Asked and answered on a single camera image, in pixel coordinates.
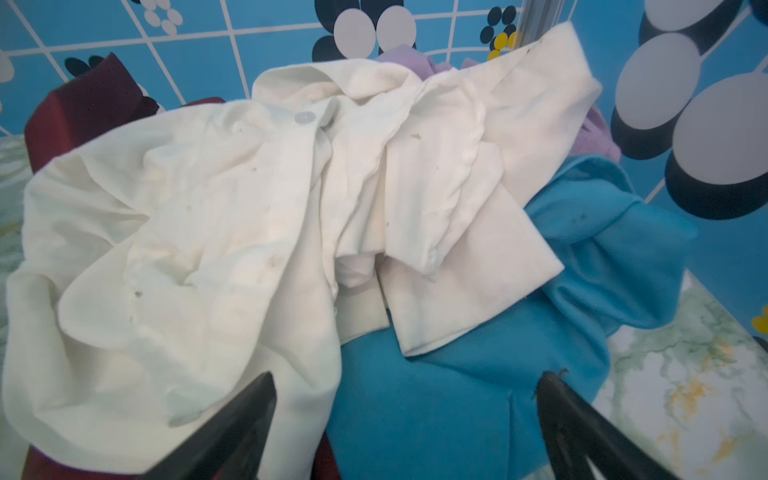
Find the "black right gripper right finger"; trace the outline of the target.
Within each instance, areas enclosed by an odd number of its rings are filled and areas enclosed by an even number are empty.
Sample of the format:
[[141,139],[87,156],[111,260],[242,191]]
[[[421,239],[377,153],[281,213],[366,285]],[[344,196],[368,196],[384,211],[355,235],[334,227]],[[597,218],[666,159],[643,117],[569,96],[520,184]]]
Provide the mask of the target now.
[[535,399],[550,466],[557,479],[665,479],[676,476],[621,433],[560,373],[543,373]]

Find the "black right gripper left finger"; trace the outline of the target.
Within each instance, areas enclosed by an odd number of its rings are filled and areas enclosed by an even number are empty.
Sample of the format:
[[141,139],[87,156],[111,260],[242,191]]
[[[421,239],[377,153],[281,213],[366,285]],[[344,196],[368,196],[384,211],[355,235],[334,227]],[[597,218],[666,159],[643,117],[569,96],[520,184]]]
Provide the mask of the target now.
[[141,477],[255,479],[276,402],[273,375],[265,372]]

